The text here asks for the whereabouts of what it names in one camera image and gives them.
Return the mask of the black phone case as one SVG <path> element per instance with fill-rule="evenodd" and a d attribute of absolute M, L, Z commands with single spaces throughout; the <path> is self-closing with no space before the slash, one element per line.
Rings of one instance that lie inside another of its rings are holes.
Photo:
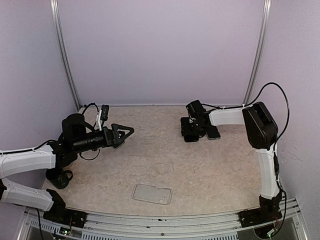
<path fill-rule="evenodd" d="M 198 135 L 185 135 L 183 138 L 186 143 L 194 143 L 199 141 Z"/>

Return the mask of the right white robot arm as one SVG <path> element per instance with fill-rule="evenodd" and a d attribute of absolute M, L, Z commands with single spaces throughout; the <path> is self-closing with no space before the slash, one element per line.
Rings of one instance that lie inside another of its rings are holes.
<path fill-rule="evenodd" d="M 194 100 L 186 105 L 187 117 L 180 119 L 181 135 L 187 143 L 207 136 L 210 140 L 221 137 L 218 127 L 243 125 L 249 144 L 255 149 L 261 176 L 259 207 L 239 213 L 242 227 L 275 221 L 282 218 L 280 202 L 284 190 L 279 182 L 280 165 L 277 144 L 283 132 L 266 105 L 256 98 L 239 106 L 212 106 Z"/>

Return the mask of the clear plain phone case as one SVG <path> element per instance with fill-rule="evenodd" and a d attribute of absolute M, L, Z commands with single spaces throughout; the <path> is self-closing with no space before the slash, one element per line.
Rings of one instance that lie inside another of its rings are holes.
<path fill-rule="evenodd" d="M 137 183 L 134 186 L 132 198 L 136 201 L 166 206 L 171 203 L 172 190 L 166 187 Z"/>

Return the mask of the black phone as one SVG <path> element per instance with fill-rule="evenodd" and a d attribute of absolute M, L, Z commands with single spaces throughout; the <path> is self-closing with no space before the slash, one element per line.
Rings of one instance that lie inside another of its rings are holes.
<path fill-rule="evenodd" d="M 124 143 L 125 143 L 125 142 L 121 142 L 121 143 L 118 143 L 118 144 L 116 144 L 116 145 L 113 145 L 112 147 L 113 147 L 114 149 L 118 149 L 118 148 L 120 148 Z"/>

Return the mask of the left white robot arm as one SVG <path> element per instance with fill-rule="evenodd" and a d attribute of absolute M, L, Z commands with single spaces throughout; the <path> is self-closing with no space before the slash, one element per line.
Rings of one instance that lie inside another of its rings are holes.
<path fill-rule="evenodd" d="M 33 148 L 0 152 L 0 201 L 42 210 L 44 218 L 66 222 L 71 216 L 61 196 L 52 189 L 40 190 L 15 183 L 9 176 L 45 170 L 46 179 L 57 189 L 67 186 L 63 180 L 64 167 L 69 166 L 86 151 L 118 148 L 134 133 L 134 128 L 104 123 L 109 105 L 98 107 L 95 125 L 86 122 L 83 113 L 73 113 L 62 121 L 62 133 L 57 140 L 47 140 Z"/>

